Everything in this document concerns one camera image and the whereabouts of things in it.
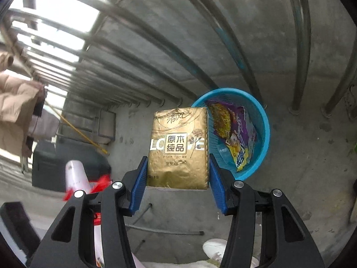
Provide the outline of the hanging beige jacket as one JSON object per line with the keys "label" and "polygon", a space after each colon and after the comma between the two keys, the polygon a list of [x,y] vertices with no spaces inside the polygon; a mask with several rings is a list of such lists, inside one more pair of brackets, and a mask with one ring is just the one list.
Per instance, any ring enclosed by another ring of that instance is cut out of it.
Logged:
{"label": "hanging beige jacket", "polygon": [[5,74],[14,57],[1,53],[1,149],[21,157],[30,157],[27,133],[37,103],[45,98],[44,85]]}

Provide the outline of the red plastic wrapper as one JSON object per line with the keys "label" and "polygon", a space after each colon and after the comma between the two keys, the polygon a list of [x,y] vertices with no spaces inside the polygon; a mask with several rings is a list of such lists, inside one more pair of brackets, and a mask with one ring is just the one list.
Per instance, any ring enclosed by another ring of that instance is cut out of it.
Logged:
{"label": "red plastic wrapper", "polygon": [[[108,174],[105,174],[99,178],[98,181],[95,182],[89,182],[89,194],[93,194],[96,192],[101,192],[108,186],[112,184],[112,180]],[[63,198],[63,201],[68,201],[71,196],[75,193],[75,191],[81,190],[81,188],[74,188],[74,187],[69,187],[66,189],[65,196]],[[101,214],[99,212],[96,212],[94,214],[94,225],[99,226],[101,224]]]}

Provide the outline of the white shoe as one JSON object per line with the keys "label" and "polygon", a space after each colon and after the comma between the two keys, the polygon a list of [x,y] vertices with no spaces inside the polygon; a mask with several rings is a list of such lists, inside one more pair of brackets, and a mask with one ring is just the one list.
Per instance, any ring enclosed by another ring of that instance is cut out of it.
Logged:
{"label": "white shoe", "polygon": [[227,241],[220,238],[213,238],[203,243],[202,249],[213,264],[220,266],[226,250]]}

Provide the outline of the purple snack bag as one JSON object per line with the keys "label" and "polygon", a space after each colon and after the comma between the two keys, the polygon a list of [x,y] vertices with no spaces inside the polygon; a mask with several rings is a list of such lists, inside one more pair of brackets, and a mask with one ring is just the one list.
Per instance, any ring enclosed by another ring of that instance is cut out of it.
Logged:
{"label": "purple snack bag", "polygon": [[208,101],[208,109],[213,118],[214,134],[224,144],[221,153],[240,172],[248,165],[253,155],[257,132],[249,113],[242,105]]}

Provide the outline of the metal balcony railing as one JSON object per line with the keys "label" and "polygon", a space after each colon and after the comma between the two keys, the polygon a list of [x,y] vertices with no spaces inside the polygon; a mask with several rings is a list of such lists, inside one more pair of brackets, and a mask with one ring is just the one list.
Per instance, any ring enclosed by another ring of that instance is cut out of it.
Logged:
{"label": "metal balcony railing", "polygon": [[103,106],[239,88],[330,116],[356,91],[355,15],[344,0],[1,0],[1,49]]}

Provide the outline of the yellow broom stick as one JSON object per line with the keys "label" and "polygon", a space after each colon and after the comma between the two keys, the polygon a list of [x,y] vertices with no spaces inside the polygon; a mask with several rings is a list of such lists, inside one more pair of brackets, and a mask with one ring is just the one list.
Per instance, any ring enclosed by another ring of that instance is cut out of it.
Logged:
{"label": "yellow broom stick", "polygon": [[65,122],[65,124],[67,124],[71,129],[73,129],[75,132],[77,132],[81,137],[83,137],[88,143],[90,143],[91,145],[95,146],[96,148],[100,149],[105,155],[110,155],[110,153],[103,147],[100,146],[100,144],[92,141],[89,137],[87,137],[83,132],[81,132],[81,130],[79,130],[78,128],[76,128],[71,122],[69,122],[62,114],[59,114],[55,107],[53,107],[52,105],[50,105],[47,101],[45,101],[45,105],[47,105],[48,107],[50,107],[50,109],[56,114],[58,115],[62,121]]}

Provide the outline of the blue plastic trash basket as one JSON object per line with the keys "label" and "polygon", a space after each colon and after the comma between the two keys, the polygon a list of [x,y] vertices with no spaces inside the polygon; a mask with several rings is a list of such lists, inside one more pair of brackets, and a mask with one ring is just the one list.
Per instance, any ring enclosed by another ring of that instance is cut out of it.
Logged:
{"label": "blue plastic trash basket", "polygon": [[192,106],[207,108],[208,149],[219,167],[237,180],[250,177],[263,162],[270,140],[268,117],[258,100],[236,88],[220,88]]}

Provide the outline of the gold tissue pack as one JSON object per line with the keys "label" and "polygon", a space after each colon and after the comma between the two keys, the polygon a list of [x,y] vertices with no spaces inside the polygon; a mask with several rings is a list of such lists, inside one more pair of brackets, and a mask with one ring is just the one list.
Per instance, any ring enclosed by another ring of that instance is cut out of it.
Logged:
{"label": "gold tissue pack", "polygon": [[146,182],[153,188],[208,188],[207,108],[174,108],[154,114]]}

